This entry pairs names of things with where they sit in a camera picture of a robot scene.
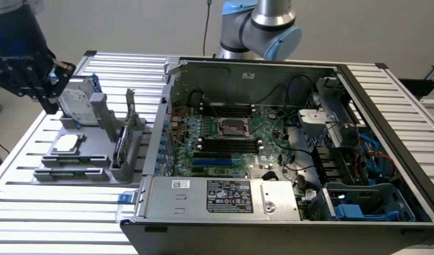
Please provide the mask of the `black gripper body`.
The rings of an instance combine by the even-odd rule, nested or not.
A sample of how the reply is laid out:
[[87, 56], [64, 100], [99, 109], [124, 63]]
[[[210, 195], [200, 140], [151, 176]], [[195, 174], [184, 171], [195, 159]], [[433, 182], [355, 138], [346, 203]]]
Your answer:
[[29, 5], [0, 13], [0, 58], [52, 66], [55, 56]]

